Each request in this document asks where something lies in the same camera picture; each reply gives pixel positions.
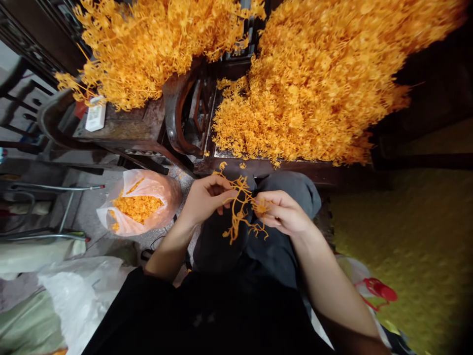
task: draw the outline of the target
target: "person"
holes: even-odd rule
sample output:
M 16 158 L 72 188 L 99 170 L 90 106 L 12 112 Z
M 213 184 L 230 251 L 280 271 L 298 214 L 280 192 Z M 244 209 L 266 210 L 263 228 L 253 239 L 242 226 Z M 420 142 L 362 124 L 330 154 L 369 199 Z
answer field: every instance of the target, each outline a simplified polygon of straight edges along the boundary
M 182 348 L 390 354 L 312 222 L 321 201 L 308 177 L 278 171 L 256 184 L 246 174 L 253 196 L 270 206 L 262 216 L 246 204 L 246 220 L 264 223 L 268 237 L 255 235 L 244 222 L 232 245 L 222 236 L 231 226 L 231 202 L 238 194 L 229 180 L 242 172 L 226 169 L 225 177 L 193 183 L 179 218 L 145 268 L 128 275 L 85 355 Z M 236 205 L 239 211 L 240 202 Z M 201 224 L 193 269 L 175 288 L 172 282 Z M 312 308 L 333 348 L 314 331 Z

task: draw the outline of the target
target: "finger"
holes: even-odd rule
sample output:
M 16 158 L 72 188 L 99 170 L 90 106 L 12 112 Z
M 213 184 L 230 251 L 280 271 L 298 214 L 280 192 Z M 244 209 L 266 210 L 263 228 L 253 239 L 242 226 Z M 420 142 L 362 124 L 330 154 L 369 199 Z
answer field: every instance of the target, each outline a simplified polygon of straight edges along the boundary
M 230 190 L 232 188 L 232 185 L 230 184 L 230 182 L 224 177 L 221 177 L 220 175 L 210 175 L 210 176 L 204 177 L 200 179 L 199 183 L 203 184 L 203 186 L 207 189 L 213 185 L 219 185 L 223 187 L 225 190 Z
M 282 224 L 275 217 L 266 215 L 260 218 L 260 221 L 263 222 L 268 227 L 276 228 L 281 227 Z
M 282 190 L 260 192 L 256 196 L 256 199 L 269 201 L 274 205 L 282 207 L 294 207 L 299 205 L 287 192 Z
M 222 207 L 224 203 L 228 203 L 230 199 L 234 199 L 235 197 L 238 196 L 238 192 L 235 190 L 228 190 L 225 191 L 224 193 L 214 196 L 211 198 L 213 205 L 215 208 Z
M 285 217 L 288 214 L 288 210 L 289 210 L 289 207 L 281 207 L 281 206 L 278 206 L 278 205 L 269 205 L 268 209 L 266 210 L 265 215 L 284 220 Z
M 209 187 L 207 190 L 211 196 L 218 196 L 223 192 L 223 191 L 220 191 L 219 188 L 221 187 L 218 185 L 213 185 Z

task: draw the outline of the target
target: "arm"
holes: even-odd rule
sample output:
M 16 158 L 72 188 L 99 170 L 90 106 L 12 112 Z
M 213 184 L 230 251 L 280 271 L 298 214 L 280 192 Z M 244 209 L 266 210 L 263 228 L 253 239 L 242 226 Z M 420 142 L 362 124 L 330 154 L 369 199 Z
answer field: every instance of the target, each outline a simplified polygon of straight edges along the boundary
M 173 282 L 197 226 L 215 210 L 222 215 L 223 208 L 230 207 L 230 202 L 225 205 L 224 202 L 236 195 L 223 177 L 211 175 L 195 181 L 181 215 L 146 263 L 145 273 Z
M 261 219 L 291 239 L 310 303 L 335 350 L 342 354 L 389 354 L 366 304 L 299 204 L 284 191 L 261 192 L 257 199 L 272 202 Z

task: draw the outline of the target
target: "plastic bag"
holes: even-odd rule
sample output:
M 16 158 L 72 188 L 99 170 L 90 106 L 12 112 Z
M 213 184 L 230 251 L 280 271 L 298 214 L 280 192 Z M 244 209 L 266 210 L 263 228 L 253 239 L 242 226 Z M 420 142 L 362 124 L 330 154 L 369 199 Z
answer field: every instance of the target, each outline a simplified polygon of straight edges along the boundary
M 141 179 L 144 180 L 138 187 L 127 194 Z M 161 199 L 164 206 L 159 207 L 152 213 L 143 225 L 113 206 L 113 200 L 120 196 L 122 190 L 123 197 L 153 196 Z M 151 229 L 167 226 L 176 214 L 181 201 L 181 187 L 176 180 L 150 170 L 133 169 L 123 172 L 123 179 L 111 190 L 104 205 L 97 209 L 97 215 L 102 225 L 108 230 L 122 237 L 131 237 L 146 233 Z M 116 220 L 109 211 L 115 212 Z M 114 231 L 112 228 L 115 222 L 118 222 L 118 231 Z
M 38 273 L 61 318 L 68 355 L 80 355 L 117 296 L 128 272 L 122 260 L 99 256 L 53 263 Z

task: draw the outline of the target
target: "yellow rug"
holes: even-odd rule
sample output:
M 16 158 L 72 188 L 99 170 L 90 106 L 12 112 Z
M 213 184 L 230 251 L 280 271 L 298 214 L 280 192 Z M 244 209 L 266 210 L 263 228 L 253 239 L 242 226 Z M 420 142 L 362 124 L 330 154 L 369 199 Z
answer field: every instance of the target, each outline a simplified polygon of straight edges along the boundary
M 418 354 L 450 354 L 473 299 L 473 172 L 396 172 L 394 191 L 332 197 L 337 251 L 398 301 L 381 316 Z

